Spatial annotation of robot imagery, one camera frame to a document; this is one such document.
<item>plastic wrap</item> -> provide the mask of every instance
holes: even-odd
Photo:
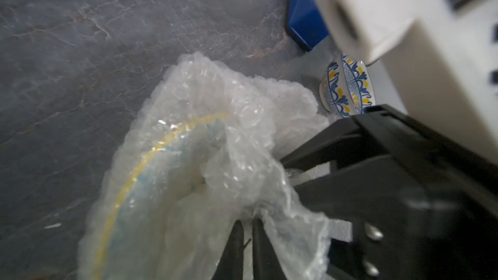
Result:
[[[321,278],[331,221],[300,204],[276,160],[327,127],[311,91],[199,53],[165,76],[104,178],[78,279],[209,280],[233,222],[254,216],[289,280]],[[251,247],[244,256],[250,279]]]

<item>floral pattern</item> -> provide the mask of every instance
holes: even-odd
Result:
[[[342,67],[338,64],[339,59],[333,60],[327,67],[322,84],[324,103],[327,103],[331,112],[343,118],[363,114],[367,106],[375,104],[366,69],[363,64],[358,64],[343,53],[340,60]],[[344,72],[343,81],[340,81],[340,68]]]
[[[351,98],[355,104],[358,114],[363,114],[364,109],[373,105],[373,97],[370,94],[368,75],[364,69],[358,65],[358,61],[349,59],[347,55],[342,54],[344,75],[346,84],[351,93]]]
[[[332,112],[335,112],[342,117],[349,117],[351,112],[351,109],[348,106],[349,101],[346,98],[344,91],[337,85],[339,82],[338,68],[339,65],[336,61],[332,61],[327,67],[328,82],[323,83],[323,86],[326,87],[323,89],[323,93]]]

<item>marble countertop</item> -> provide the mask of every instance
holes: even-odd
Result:
[[[283,30],[286,0],[0,5],[2,279],[75,278],[113,153],[179,55],[201,51],[245,75],[318,89],[322,69],[304,65]]]

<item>plate wrapped in bubble wrap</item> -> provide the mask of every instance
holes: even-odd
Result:
[[[300,204],[278,161],[328,126],[312,92],[245,77],[199,53],[165,76],[104,178],[78,279],[209,280],[234,221],[253,217],[263,219],[289,280],[321,278],[331,221]]]

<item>blue and yellow patterned bowl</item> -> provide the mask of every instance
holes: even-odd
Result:
[[[330,62],[320,83],[323,106],[341,118],[363,114],[365,107],[375,105],[373,94],[366,66],[344,53]]]

